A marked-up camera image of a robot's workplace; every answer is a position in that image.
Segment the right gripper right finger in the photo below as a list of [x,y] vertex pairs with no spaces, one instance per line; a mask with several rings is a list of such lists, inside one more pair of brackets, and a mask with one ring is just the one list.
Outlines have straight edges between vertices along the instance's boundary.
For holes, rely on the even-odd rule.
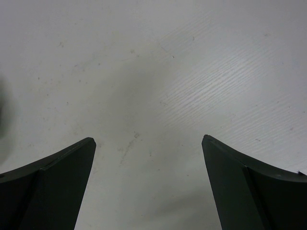
[[259,161],[205,135],[202,149],[224,230],[305,230],[307,176]]

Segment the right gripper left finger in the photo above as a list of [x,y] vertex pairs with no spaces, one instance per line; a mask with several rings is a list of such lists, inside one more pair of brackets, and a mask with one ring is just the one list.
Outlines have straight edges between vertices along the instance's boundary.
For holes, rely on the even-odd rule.
[[0,175],[2,230],[72,230],[92,169],[96,143],[79,142]]

